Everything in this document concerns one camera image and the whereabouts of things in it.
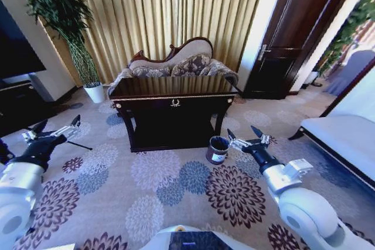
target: dark wooden door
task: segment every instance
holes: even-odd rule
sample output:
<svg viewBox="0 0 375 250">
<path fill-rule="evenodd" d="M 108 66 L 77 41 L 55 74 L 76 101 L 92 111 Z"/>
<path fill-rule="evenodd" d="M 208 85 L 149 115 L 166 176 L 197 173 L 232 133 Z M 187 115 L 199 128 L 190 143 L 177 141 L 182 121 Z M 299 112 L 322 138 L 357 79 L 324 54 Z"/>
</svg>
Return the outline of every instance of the dark wooden door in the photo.
<svg viewBox="0 0 375 250">
<path fill-rule="evenodd" d="M 343 1 L 278 0 L 243 96 L 285 98 Z"/>
</svg>

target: sofa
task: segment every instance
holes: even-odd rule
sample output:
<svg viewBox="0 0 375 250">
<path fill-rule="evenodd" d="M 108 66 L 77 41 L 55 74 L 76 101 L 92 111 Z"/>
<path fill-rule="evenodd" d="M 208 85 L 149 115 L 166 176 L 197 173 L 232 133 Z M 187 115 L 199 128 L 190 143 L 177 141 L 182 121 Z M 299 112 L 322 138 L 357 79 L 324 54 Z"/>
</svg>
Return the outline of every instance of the sofa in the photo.
<svg viewBox="0 0 375 250">
<path fill-rule="evenodd" d="M 304 135 L 375 188 L 375 122 L 357 115 L 308 118 L 289 140 Z"/>
<path fill-rule="evenodd" d="M 107 90 L 110 95 L 121 79 L 162 76 L 223 76 L 232 85 L 238 83 L 238 74 L 222 62 L 212 58 L 211 42 L 205 37 L 194 37 L 171 51 L 163 60 L 151 60 L 139 51 L 129 65 L 117 76 Z"/>
</svg>

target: cup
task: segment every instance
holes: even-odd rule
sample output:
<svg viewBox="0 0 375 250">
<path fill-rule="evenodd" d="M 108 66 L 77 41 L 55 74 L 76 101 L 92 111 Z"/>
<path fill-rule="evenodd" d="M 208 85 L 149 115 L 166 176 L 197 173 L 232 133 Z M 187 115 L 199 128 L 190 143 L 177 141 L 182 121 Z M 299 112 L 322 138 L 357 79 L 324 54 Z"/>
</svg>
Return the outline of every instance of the cup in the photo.
<svg viewBox="0 0 375 250">
<path fill-rule="evenodd" d="M 222 164 L 230 147 L 230 142 L 222 136 L 213 136 L 206 152 L 207 160 L 215 165 Z"/>
</svg>

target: white wall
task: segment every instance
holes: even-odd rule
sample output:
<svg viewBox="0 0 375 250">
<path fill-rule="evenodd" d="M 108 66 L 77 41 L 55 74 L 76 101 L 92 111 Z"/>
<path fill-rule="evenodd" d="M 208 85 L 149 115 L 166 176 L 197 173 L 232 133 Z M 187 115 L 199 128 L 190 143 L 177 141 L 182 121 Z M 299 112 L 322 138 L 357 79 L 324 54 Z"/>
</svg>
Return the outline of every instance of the white wall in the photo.
<svg viewBox="0 0 375 250">
<path fill-rule="evenodd" d="M 245 50 L 238 69 L 238 88 L 244 91 L 247 79 L 253 68 L 257 54 L 260 50 L 263 37 L 271 20 L 272 13 L 277 0 L 259 0 L 249 35 L 245 45 Z"/>
<path fill-rule="evenodd" d="M 305 60 L 302 67 L 299 69 L 298 78 L 292 86 L 292 88 L 290 89 L 290 91 L 299 91 L 299 89 L 301 89 L 301 86 L 305 82 L 306 78 L 309 76 L 310 72 L 315 67 L 320 57 L 323 55 L 324 51 L 331 43 L 332 39 L 336 36 L 337 32 L 339 31 L 342 24 L 349 16 L 357 2 L 358 0 L 345 0 L 344 4 L 342 5 L 336 17 L 330 24 L 326 33 L 323 35 L 317 47 L 315 48 L 311 56 Z"/>
<path fill-rule="evenodd" d="M 43 98 L 46 101 L 56 101 L 72 89 L 75 83 L 65 68 L 51 38 L 40 21 L 36 25 L 35 20 L 27 15 L 26 0 L 1 1 L 29 41 L 40 61 L 46 67 L 45 71 L 35 74 L 49 94 L 44 95 Z"/>
<path fill-rule="evenodd" d="M 375 122 L 375 67 L 328 114 L 358 115 Z"/>
</svg>

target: dark wooden table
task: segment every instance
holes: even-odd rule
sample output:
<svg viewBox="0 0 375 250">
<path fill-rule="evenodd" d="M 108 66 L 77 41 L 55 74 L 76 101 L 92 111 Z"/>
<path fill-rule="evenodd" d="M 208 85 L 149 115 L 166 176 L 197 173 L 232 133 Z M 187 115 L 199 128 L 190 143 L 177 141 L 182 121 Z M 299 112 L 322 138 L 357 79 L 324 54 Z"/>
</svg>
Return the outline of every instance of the dark wooden table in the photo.
<svg viewBox="0 0 375 250">
<path fill-rule="evenodd" d="M 110 99 L 124 119 L 131 152 L 143 152 L 207 146 L 220 135 L 237 93 L 222 76 L 125 78 Z"/>
</svg>

